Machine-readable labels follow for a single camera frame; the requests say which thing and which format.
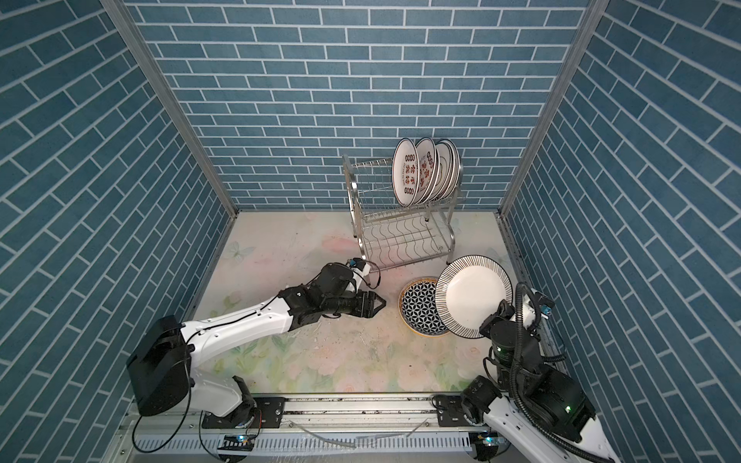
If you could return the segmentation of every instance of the floor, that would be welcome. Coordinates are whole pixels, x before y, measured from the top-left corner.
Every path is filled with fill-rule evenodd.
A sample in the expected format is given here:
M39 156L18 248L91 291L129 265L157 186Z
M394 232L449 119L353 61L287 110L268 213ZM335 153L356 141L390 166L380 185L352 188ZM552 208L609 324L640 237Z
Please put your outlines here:
M481 254L514 271L493 213L456 213L455 257ZM313 278L328 262L359 255L349 213L241 213L196 309L195 319L222 315L273 297ZM445 260L382 272L378 294L388 305L373 319L343 316L256 340L207 362L219 376L241 376L253 393L461 390L484 374L487 339L449 333L427 338L399 314L399 293L411 280L437 277Z

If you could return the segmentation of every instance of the stainless steel dish rack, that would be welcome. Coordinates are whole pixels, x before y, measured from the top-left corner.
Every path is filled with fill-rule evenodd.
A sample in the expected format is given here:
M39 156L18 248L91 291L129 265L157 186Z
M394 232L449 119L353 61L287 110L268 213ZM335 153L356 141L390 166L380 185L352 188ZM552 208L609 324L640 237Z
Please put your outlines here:
M451 227L462 175L444 199L400 206L393 194L393 158L352 164L344 156L353 234L363 259L381 270L447 256L453 261L456 237Z

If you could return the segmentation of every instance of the cable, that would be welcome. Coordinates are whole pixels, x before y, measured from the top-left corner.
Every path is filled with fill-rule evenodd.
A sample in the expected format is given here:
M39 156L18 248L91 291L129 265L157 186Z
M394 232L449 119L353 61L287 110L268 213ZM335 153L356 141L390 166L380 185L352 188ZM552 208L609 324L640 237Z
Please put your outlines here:
M267 307L268 305L272 304L273 301L275 301L276 299L278 299L278 295L277 294L275 296L273 296L273 298L270 301L268 301L267 304L263 305L260 308ZM248 313L247 315L245 315L243 317L239 317L237 320L232 320L231 322L226 322L226 323L215 324L212 327L202 328L201 330L196 331L190 338L188 338L188 341L190 341L193 338L193 336L195 336L197 333L200 333L202 331L209 331L209 330L212 330L213 328L225 327L225 326L227 326L229 324L234 324L234 323L237 323L237 322L241 322L242 320L246 319L247 317L251 317L251 316L255 315L256 313L257 313L256 311L255 312L250 312L250 313Z
M170 441L173 440L173 438L175 437L175 435L178 433L178 431L180 431L180 427L185 422L185 417L187 416L187 413L190 410L190 398L192 396L192 393L190 391L190 377L188 378L188 383L189 384L188 384L188 389L187 389L187 404L185 405L185 413L183 413L183 417L180 419L180 423L178 424L178 427L175 428L175 432L170 437L168 437L167 440L162 445L160 445L159 447L157 447L156 449L153 449L153 450L142 450L141 448L139 448L139 446L136 444L136 438L134 436L136 435L136 428L139 426L139 422L142 420L142 418L144 418L144 416L139 416L139 419L136 420L136 424L134 425L134 429L131 431L131 444L134 446L134 448L136 449L137 452L140 452L140 453L155 453L157 450L161 450L161 449L165 448L165 445L169 444Z
M560 437L556 436L551 431L545 429L530 414L530 411L525 406L525 402L522 400L522 397L520 397L519 389L517 388L517 375L520 369L522 368L522 338L525 335L525 327L522 324L522 291L523 291L523 288L525 291L528 292L528 296L530 297L530 300L531 301L533 300L533 294L530 292L530 288L528 287L528 285L524 282L517 283L517 286L515 289L515 296L514 296L515 323L517 325L516 326L516 338L515 338L515 345L514 345L514 358L512 360L512 368L510 370L510 375L509 375L511 398L514 399L514 402L517 405L517 408L519 408L520 413L525 415L525 418L527 418L528 421L538 431L540 431L540 433L543 436L545 436L545 438L547 438L549 441L558 445L562 449L568 452L571 452L574 455L582 459L585 459L587 461L590 461L593 463L615 463L613 459L607 459L599 455L595 455L593 453L587 452L583 449L580 449L577 446L572 445L571 443L565 441L564 439L561 439Z
M342 441L336 441L336 440L334 440L334 439L327 439L326 437L321 437L321 436L320 436L319 434L316 434L316 433L312 433L311 431L309 431L308 429L306 429L305 427L301 426L301 425L300 425L300 424L298 424L298 423L294 423L294 422L290 422L290 423L291 423L291 424L292 424L293 426L296 426L296 427L297 427L297 428L299 428L300 430L302 430L302 431L304 431L305 433L307 433L307 434L308 434L309 436L312 436L312 437L314 437L315 439L319 439L319 440L320 440L320 441L322 441L322 442L327 442L328 444L332 444L332 445L339 445L340 447L347 447L347 448L357 448L357 447L358 447L357 445L355 445L355 444L353 444L353 443L348 443L348 442L342 442Z
M496 367L496 363L494 363L494 359L491 358L491 356L494 354L494 347L489 347L489 356L484 357L483 364L484 364L484 371L486 372L486 376L489 378L489 381L491 381L496 386L496 381L494 381L494 378L491 377L491 374L489 374L489 369L486 366L486 361L490 361L492 365Z
M560 353L556 354L555 356L544 356L543 361L548 363L554 363L554 362L565 362L566 360L566 354Z
M203 443L203 437L201 437L201 422L202 421L203 421L203 410L201 410L201 418L198 420L198 440L199 442L201 442L201 447L203 447L203 450L206 450L206 453L211 455L213 458L219 460L220 462L223 462L224 460L222 460L218 455L214 455L213 453L211 453L211 451L208 450L208 447L206 447L206 444Z
M366 280L361 273L357 273L355 270L353 270L353 273L355 273L357 276L360 277L363 283L365 283L365 286L369 287L372 290L375 290L378 286L381 285L381 267L379 267L376 262L371 262L371 261L363 261L363 262L365 262L366 264L371 264L371 265L376 266L376 270L378 271L378 281L376 282L376 286L371 286L371 284L368 283L368 280Z
M257 425L257 434L255 435L255 439L260 437L261 430L262 430L262 410L260 410L260 423Z
M435 403L435 398L437 398L437 397L445 397L445 395L444 394L436 394L436 395L432 396L430 398L430 402L432 403L432 406L435 407L435 410L437 410L437 411L442 411L442 412L446 411L448 409L446 406Z

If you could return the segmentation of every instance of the blue brick wall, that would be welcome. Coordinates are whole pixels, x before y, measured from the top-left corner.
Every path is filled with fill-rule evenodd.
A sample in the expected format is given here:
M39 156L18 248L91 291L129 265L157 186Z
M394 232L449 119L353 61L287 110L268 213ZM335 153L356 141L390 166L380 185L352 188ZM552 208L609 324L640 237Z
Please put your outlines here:
M102 456L226 221L97 0L0 1L0 462Z
M740 24L611 0L511 214L624 462L741 461Z
M240 208L346 210L341 155L424 136L498 206L588 1L247 3L127 5Z

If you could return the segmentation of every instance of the geometric pattern plate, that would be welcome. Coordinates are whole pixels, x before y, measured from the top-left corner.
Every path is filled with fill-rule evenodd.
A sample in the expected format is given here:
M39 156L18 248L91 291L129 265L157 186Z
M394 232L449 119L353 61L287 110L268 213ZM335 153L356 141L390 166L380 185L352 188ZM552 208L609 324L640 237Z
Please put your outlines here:
M407 284L399 295L399 311L404 323L417 334L442 336L448 329L435 307L435 278L420 278Z

